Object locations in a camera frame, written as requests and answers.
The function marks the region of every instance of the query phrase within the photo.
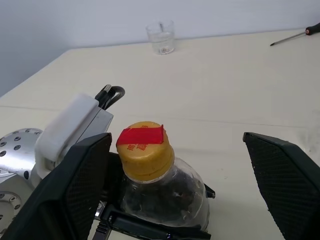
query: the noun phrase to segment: screwdriver handle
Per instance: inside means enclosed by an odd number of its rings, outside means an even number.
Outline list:
[[[310,36],[312,34],[316,34],[316,33],[320,33],[320,23],[318,23],[317,25],[314,26],[308,26],[305,29],[305,34]]]

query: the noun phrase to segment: clear plastic bottle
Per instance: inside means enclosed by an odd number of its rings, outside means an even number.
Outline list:
[[[138,122],[129,128],[158,127],[154,122]],[[205,185],[191,166],[175,157],[165,130],[163,137],[162,144],[117,145],[128,177],[121,207],[149,222],[205,231],[210,214]]]

